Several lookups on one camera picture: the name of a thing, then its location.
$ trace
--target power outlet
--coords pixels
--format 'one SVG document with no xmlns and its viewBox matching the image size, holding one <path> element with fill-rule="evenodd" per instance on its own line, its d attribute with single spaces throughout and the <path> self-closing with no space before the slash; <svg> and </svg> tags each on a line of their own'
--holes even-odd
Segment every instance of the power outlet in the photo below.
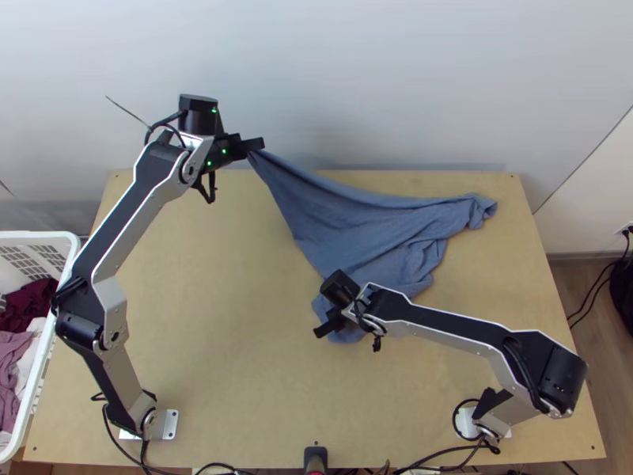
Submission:
<svg viewBox="0 0 633 475">
<path fill-rule="evenodd" d="M 629 226 L 633 226 L 633 222 L 628 222 L 627 224 L 616 230 L 614 234 L 622 234 L 622 231 L 627 230 Z"/>
</svg>

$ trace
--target clothing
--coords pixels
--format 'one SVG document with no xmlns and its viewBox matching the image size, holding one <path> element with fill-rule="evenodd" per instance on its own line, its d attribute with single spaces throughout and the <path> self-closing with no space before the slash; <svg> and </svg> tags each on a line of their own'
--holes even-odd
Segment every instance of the clothing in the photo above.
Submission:
<svg viewBox="0 0 633 475">
<path fill-rule="evenodd" d="M 267 152 L 251 153 L 253 169 L 271 190 L 286 224 L 323 277 L 342 269 L 358 284 L 371 281 L 412 297 L 429 287 L 448 238 L 466 226 L 480 228 L 497 203 L 475 193 L 449 198 L 411 198 L 367 192 L 308 173 Z M 312 303 L 322 322 L 332 305 Z M 351 343 L 361 329 L 330 333 Z"/>
<path fill-rule="evenodd" d="M 0 332 L 0 429 L 13 431 L 20 401 L 13 389 L 17 377 L 13 367 L 28 348 L 32 333 Z"/>
<path fill-rule="evenodd" d="M 11 369 L 11 374 L 14 375 L 16 378 L 16 384 L 13 388 L 13 392 L 20 402 L 22 401 L 22 398 L 25 394 L 26 382 L 28 381 L 28 375 L 31 373 L 31 367 L 35 361 L 37 346 L 40 342 L 40 338 L 44 330 L 44 325 L 46 325 L 45 317 L 33 318 L 31 324 L 28 326 L 27 329 L 27 331 L 32 334 L 31 340 L 28 342 L 28 349 Z M 37 388 L 36 397 L 40 395 L 41 390 L 41 387 Z M 5 448 L 9 444 L 10 440 L 11 432 L 7 431 L 5 428 L 2 428 L 2 430 L 0 431 L 0 449 Z"/>
<path fill-rule="evenodd" d="M 15 367 L 13 367 L 12 374 L 15 374 L 17 378 L 13 391 L 20 401 L 22 401 L 22 397 L 24 396 L 26 382 L 28 381 L 28 375 L 31 374 L 31 367 L 35 362 L 37 346 L 40 342 L 40 337 L 42 336 L 44 325 L 46 325 L 46 317 L 33 318 L 30 325 L 26 329 L 27 332 L 30 332 L 32 334 L 31 340 L 28 343 L 28 349 L 22 355 L 20 360 L 15 364 Z"/>
<path fill-rule="evenodd" d="M 0 313 L 0 331 L 22 333 L 35 317 L 46 317 L 57 280 L 40 279 L 5 295 L 5 311 Z"/>
</svg>

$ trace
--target red object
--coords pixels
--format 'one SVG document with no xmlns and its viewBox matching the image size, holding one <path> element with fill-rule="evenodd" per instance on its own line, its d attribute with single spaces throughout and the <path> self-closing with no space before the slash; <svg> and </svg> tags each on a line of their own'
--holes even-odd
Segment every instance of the red object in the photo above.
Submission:
<svg viewBox="0 0 633 475">
<path fill-rule="evenodd" d="M 5 295 L 6 308 L 0 313 L 0 331 L 22 333 L 33 318 L 46 317 L 57 283 L 55 279 L 36 280 Z"/>
</svg>

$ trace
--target white wall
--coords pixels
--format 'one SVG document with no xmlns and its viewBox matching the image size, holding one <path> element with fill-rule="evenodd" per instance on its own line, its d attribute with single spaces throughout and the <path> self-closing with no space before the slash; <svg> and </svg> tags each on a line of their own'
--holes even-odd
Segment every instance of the white wall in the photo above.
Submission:
<svg viewBox="0 0 633 475">
<path fill-rule="evenodd" d="M 630 0 L 5 0 L 0 177 L 94 207 L 143 136 L 104 95 L 151 121 L 188 92 L 301 164 L 508 169 L 536 208 L 633 103 L 632 17 Z"/>
<path fill-rule="evenodd" d="M 633 111 L 534 215 L 547 253 L 624 250 L 633 222 Z"/>
</svg>

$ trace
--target pink cloth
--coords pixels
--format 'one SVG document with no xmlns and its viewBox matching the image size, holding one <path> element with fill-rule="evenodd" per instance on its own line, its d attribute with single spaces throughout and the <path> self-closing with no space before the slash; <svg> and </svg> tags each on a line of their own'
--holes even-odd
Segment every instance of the pink cloth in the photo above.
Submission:
<svg viewBox="0 0 633 475">
<path fill-rule="evenodd" d="M 28 350 L 31 332 L 0 332 L 0 430 L 13 432 L 20 401 L 13 388 L 17 376 L 11 370 Z"/>
</svg>

